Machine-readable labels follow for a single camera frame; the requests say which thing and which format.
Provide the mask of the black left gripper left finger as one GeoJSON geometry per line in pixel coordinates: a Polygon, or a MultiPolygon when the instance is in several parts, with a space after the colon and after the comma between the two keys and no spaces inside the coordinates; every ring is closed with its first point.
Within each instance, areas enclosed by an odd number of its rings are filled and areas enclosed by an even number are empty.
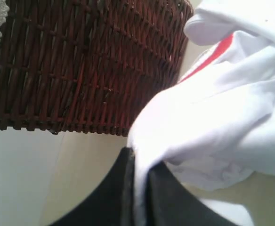
{"type": "Polygon", "coordinates": [[[133,226],[134,155],[122,148],[98,187],[53,226],[133,226]]]}

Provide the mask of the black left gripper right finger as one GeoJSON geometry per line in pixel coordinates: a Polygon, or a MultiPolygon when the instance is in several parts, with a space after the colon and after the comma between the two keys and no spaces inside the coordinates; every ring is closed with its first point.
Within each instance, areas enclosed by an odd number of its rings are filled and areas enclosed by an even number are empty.
{"type": "Polygon", "coordinates": [[[189,193],[164,163],[151,168],[146,186],[148,226],[234,226],[189,193]]]}

